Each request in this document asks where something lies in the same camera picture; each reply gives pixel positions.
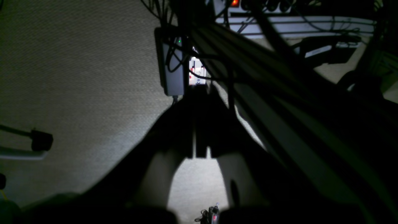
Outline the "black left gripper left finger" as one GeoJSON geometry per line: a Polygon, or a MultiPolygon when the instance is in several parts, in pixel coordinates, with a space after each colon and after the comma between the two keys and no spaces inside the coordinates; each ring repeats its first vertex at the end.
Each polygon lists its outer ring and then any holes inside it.
{"type": "Polygon", "coordinates": [[[167,210],[173,177],[193,156],[194,94],[168,108],[103,179],[80,195],[60,194],[22,213],[24,224],[176,224],[167,210]]]}

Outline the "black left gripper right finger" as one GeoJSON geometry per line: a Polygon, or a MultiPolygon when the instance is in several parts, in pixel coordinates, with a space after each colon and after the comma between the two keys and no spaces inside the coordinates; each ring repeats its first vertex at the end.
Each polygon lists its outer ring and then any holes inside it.
{"type": "Polygon", "coordinates": [[[195,96],[197,156],[219,164],[230,208],[220,224],[365,224],[360,208],[321,196],[295,177],[246,132],[214,85],[200,85],[195,96]]]}

